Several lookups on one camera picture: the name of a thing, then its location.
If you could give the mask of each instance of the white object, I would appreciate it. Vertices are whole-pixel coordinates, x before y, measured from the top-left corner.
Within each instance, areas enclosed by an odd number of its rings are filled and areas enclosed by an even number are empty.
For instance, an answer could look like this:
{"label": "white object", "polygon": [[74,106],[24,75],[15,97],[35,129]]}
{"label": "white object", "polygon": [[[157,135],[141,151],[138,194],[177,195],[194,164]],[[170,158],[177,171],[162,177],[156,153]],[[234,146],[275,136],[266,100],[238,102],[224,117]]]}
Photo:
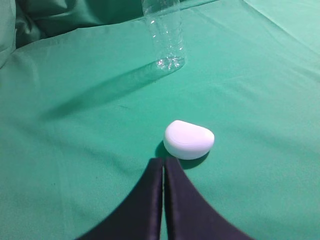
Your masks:
{"label": "white object", "polygon": [[176,120],[165,130],[165,149],[182,160],[198,159],[214,145],[215,135],[207,128]]}

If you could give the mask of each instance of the table surface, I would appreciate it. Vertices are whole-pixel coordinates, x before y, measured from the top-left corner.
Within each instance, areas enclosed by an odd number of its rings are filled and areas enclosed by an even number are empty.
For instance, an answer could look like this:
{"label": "table surface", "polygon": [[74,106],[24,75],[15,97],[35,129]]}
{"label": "table surface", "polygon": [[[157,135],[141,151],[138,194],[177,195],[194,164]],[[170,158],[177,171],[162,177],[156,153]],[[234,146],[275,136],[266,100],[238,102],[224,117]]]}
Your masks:
{"label": "table surface", "polygon": [[182,166],[228,221],[258,240],[319,238],[320,1],[195,5],[181,12],[187,63],[167,76],[141,19],[10,56],[0,70],[1,239],[89,230],[166,155],[174,120],[214,132],[209,155]]}

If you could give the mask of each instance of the green background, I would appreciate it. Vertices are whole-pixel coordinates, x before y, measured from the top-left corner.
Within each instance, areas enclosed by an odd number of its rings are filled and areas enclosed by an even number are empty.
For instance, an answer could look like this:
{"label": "green background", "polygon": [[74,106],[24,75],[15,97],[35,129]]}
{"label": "green background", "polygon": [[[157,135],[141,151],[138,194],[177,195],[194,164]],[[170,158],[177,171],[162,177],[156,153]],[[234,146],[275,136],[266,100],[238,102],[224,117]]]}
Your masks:
{"label": "green background", "polygon": [[[228,221],[257,240],[319,239],[320,2],[182,8],[187,63],[167,76],[152,64],[142,19],[79,28],[10,55],[1,48],[2,240],[68,240],[92,228],[149,158],[165,154],[174,120],[214,132],[207,158],[182,165]],[[14,15],[1,13],[0,31],[11,33]],[[25,19],[42,34],[36,18]],[[8,46],[14,36],[0,39]]]}

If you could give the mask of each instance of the empty water bottle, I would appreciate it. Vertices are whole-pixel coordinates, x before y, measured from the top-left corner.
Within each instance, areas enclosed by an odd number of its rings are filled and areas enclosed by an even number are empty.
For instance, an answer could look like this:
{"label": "empty water bottle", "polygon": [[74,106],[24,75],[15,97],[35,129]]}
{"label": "empty water bottle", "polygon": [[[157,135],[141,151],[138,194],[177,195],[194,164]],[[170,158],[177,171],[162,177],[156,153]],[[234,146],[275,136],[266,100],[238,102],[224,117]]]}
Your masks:
{"label": "empty water bottle", "polygon": [[142,0],[157,66],[174,71],[185,64],[180,0]]}

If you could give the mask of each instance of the green cloth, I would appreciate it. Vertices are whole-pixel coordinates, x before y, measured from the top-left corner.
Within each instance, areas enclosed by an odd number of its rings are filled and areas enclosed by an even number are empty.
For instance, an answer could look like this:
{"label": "green cloth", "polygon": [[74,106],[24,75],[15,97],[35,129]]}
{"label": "green cloth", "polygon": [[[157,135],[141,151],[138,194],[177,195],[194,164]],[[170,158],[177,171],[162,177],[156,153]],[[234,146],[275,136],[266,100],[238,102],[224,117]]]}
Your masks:
{"label": "green cloth", "polygon": [[174,120],[215,133],[204,161],[182,164],[228,221],[257,240],[319,238],[320,2],[197,3],[182,11],[187,64],[164,77],[142,20],[11,54],[0,69],[0,239],[92,228],[164,154]]}
{"label": "green cloth", "polygon": [[16,5],[14,0],[0,0],[0,69],[15,49]]}

